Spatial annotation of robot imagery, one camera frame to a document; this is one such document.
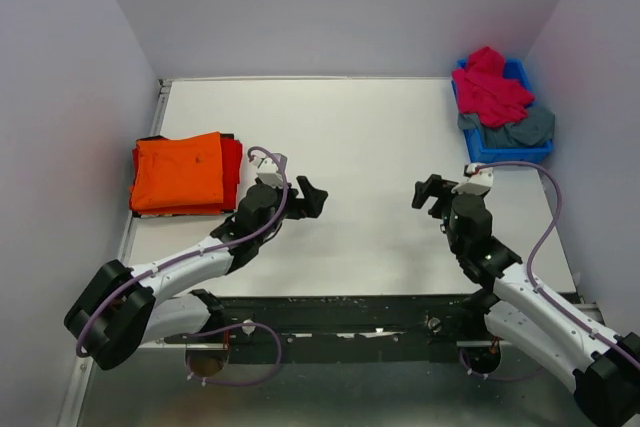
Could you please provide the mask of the magenta t shirt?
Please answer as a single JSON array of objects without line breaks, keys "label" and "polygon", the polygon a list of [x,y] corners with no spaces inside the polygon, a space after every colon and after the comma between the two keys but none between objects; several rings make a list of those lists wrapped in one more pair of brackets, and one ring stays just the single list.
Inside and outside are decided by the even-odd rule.
[{"label": "magenta t shirt", "polygon": [[528,117],[527,107],[535,100],[516,79],[503,76],[505,58],[490,47],[473,52],[464,67],[452,72],[458,110],[476,114],[484,127],[499,128]]}]

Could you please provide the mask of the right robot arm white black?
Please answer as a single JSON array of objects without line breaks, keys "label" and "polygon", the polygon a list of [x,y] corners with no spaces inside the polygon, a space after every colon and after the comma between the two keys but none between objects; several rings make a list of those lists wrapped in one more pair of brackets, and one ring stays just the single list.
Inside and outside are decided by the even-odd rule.
[{"label": "right robot arm white black", "polygon": [[622,426],[639,413],[639,337],[616,333],[545,284],[530,263],[493,234],[484,198],[491,171],[456,183],[437,174],[418,182],[412,206],[435,201],[450,251],[473,283],[476,302],[460,314],[469,337],[488,333],[514,345],[553,374],[596,426]]}]

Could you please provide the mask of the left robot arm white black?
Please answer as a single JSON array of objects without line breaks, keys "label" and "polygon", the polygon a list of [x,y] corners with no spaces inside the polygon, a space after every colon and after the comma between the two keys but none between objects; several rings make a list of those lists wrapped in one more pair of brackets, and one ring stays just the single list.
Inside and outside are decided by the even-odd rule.
[{"label": "left robot arm white black", "polygon": [[110,370],[146,342],[181,334],[214,340],[221,306],[200,283],[247,265],[283,221],[321,215],[328,192],[304,176],[297,182],[287,188],[256,182],[234,214],[180,253],[135,266],[117,259],[103,264],[64,318],[78,356]]}]

